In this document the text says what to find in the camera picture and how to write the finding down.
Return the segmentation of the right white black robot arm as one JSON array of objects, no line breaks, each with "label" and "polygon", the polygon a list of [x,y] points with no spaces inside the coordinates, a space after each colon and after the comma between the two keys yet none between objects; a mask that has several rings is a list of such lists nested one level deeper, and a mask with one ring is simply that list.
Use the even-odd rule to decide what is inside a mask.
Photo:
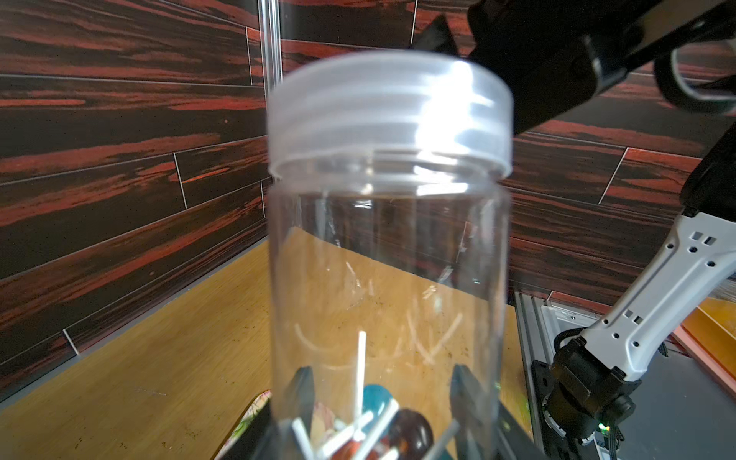
[{"label": "right white black robot arm", "polygon": [[425,1],[412,48],[464,57],[496,73],[515,99],[523,143],[552,140],[627,151],[675,151],[697,161],[670,209],[615,218],[559,204],[532,209],[512,239],[513,271],[540,257],[548,276],[611,312],[556,356],[551,413],[563,429],[632,410],[631,392],[661,341],[735,268],[735,80],[691,86],[678,53],[735,35],[731,1]]}]

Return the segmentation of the clear plastic candy jar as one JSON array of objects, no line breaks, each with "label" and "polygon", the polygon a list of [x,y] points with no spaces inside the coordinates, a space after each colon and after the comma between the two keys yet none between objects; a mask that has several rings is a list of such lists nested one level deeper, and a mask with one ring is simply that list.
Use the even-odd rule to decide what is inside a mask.
[{"label": "clear plastic candy jar", "polygon": [[[450,379],[467,365],[499,401],[510,197],[477,169],[302,167],[268,198],[271,414],[298,416],[285,390],[314,372],[317,448],[360,413],[396,421],[368,459],[422,459],[452,422]],[[367,335],[355,383],[358,333]]]}]

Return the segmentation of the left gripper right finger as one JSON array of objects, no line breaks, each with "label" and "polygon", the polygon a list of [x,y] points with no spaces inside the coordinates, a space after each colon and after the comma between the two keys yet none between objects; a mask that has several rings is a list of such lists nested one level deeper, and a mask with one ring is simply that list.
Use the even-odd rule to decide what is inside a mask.
[{"label": "left gripper right finger", "polygon": [[450,412],[457,425],[453,440],[457,459],[546,459],[519,423],[487,392],[464,364],[455,364],[450,379]]}]

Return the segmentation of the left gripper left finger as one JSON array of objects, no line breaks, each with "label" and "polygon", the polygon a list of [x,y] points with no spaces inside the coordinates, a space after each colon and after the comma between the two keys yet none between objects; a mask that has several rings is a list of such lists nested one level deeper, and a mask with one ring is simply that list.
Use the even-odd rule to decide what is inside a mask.
[{"label": "left gripper left finger", "polygon": [[[299,368],[285,390],[284,396],[295,403],[299,418],[311,432],[314,414],[314,372],[309,366]],[[271,400],[250,427],[222,459],[278,459],[286,450],[295,450],[294,436],[287,436],[286,419],[277,421],[271,414]]]}]

